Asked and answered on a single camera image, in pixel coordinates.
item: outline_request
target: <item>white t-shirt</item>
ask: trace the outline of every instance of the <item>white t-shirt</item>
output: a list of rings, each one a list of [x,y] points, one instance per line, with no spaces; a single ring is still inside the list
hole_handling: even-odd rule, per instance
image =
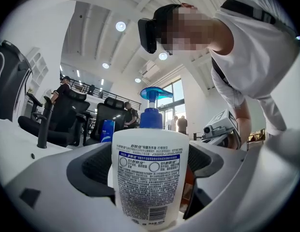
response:
[[[294,29],[292,22],[276,0],[238,0],[269,12]],[[277,135],[286,130],[284,120],[270,96],[293,64],[299,45],[287,31],[269,23],[220,9],[215,18],[224,22],[234,37],[230,54],[211,56],[225,74],[229,87],[212,69],[211,75],[218,92],[229,106],[239,108],[244,95],[257,99],[266,118],[267,132]]]
[[[171,120],[170,125],[169,125],[169,129],[171,131],[176,131],[176,122],[174,119]]]

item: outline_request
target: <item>standing person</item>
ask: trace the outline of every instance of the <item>standing person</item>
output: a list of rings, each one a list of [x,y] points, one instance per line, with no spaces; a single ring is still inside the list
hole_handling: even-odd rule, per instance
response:
[[[70,80],[71,79],[69,78],[69,76],[63,77],[62,82],[61,82],[62,85],[53,92],[54,94],[51,97],[52,104],[55,104],[58,97],[69,92],[69,90],[71,89],[71,86],[69,85]]]
[[[153,17],[157,41],[169,53],[209,50],[213,82],[234,111],[242,143],[251,133],[245,95],[260,103],[268,135],[280,134],[286,125],[270,93],[300,51],[295,27],[277,0],[227,2],[237,4],[238,13],[220,8],[210,18],[187,3],[159,8]],[[229,148],[237,148],[232,134],[228,140]]]
[[[124,104],[125,109],[127,110],[127,114],[125,117],[125,126],[127,126],[129,129],[133,129],[139,124],[136,122],[138,118],[138,113],[137,111],[132,108],[131,104],[129,102],[126,102]]]
[[[174,116],[169,125],[169,130],[176,131],[176,121],[178,120],[178,116]]]
[[[178,125],[178,132],[187,134],[187,127],[188,127],[188,121],[185,119],[185,117],[182,115],[180,119],[178,119],[177,122]]]

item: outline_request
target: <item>black strap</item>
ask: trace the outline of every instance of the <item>black strap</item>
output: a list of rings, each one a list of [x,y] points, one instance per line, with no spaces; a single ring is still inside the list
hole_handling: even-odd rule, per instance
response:
[[[214,68],[214,70],[218,73],[218,75],[220,76],[220,78],[230,87],[232,87],[229,83],[227,78],[225,77],[224,73],[222,72],[222,70],[220,69],[219,65],[217,64],[217,62],[211,58],[212,61],[212,67]]]
[[[270,24],[275,24],[276,22],[276,19],[271,14],[236,0],[226,0],[221,8],[251,17],[258,21]]]

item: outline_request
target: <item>white plastic bottle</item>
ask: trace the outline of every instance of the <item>white plastic bottle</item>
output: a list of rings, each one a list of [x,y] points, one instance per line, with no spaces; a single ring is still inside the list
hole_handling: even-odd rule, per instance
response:
[[[185,180],[188,136],[163,130],[154,108],[156,99],[172,97],[161,88],[148,87],[141,96],[150,101],[140,117],[140,128],[114,133],[113,187],[116,206],[147,230],[159,230],[177,219]]]

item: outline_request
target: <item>product label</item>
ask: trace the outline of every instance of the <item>product label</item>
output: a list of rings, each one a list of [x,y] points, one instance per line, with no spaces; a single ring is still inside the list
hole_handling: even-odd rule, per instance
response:
[[[143,145],[117,145],[117,148],[125,150],[119,151],[118,164],[118,183],[124,214],[147,220],[140,225],[164,223],[167,205],[173,202],[178,185],[182,148]]]

